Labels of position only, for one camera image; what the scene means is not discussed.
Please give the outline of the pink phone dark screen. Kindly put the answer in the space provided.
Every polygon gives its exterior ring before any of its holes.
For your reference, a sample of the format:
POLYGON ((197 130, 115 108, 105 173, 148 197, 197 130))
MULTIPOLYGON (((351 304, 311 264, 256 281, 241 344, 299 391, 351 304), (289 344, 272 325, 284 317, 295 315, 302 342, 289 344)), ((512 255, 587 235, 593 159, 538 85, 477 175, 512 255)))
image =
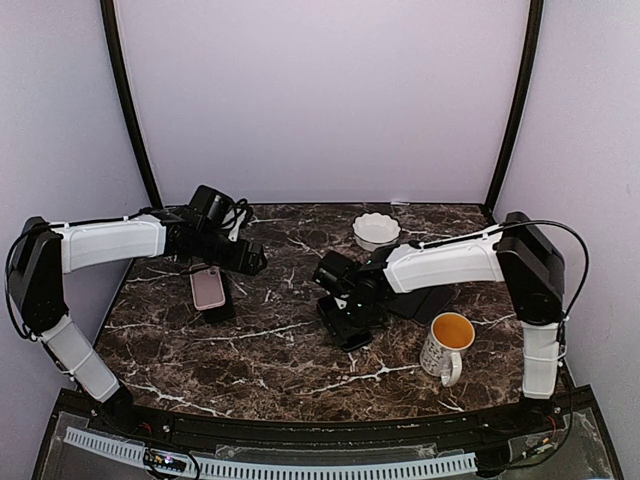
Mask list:
POLYGON ((370 332, 350 335, 345 337, 339 347, 342 351, 349 353, 369 345, 373 340, 370 332))

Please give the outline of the pink phone case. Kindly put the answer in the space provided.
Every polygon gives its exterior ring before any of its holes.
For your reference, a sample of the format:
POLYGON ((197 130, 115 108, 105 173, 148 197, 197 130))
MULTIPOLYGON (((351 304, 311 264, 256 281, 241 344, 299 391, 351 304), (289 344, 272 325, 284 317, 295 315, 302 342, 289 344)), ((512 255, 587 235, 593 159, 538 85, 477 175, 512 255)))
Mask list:
POLYGON ((209 267, 192 273, 190 284, 196 310, 205 311, 225 305, 226 295, 217 267, 209 267))

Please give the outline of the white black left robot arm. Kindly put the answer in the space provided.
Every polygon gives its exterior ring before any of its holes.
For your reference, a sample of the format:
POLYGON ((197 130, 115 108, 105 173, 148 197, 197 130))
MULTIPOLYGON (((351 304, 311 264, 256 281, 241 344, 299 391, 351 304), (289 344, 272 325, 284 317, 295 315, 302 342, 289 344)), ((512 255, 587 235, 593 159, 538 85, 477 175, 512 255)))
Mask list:
POLYGON ((140 412, 127 403, 129 390, 74 321, 66 289, 92 270, 166 256, 198 259, 248 276, 267 265, 261 244, 187 207, 146 208, 131 216, 78 222, 32 217, 7 255, 7 302, 19 312, 21 335, 39 342, 64 375, 103 405, 103 421, 120 436, 140 429, 140 412))

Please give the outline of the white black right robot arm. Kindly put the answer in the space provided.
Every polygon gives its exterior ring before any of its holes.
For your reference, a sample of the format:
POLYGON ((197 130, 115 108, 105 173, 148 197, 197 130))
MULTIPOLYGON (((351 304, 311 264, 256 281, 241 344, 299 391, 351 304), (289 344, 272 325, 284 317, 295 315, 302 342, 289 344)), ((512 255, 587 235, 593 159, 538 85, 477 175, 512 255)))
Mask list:
POLYGON ((566 354, 565 324, 574 306, 564 299, 565 260, 543 227, 558 228, 585 243, 566 224, 512 211, 503 222, 470 234, 381 246, 364 262, 329 251, 312 279, 332 303, 327 317, 360 328, 367 324, 370 307, 414 293, 467 283, 504 285, 524 329, 526 399, 511 410, 510 424, 530 434, 549 416, 546 400, 555 392, 566 354))

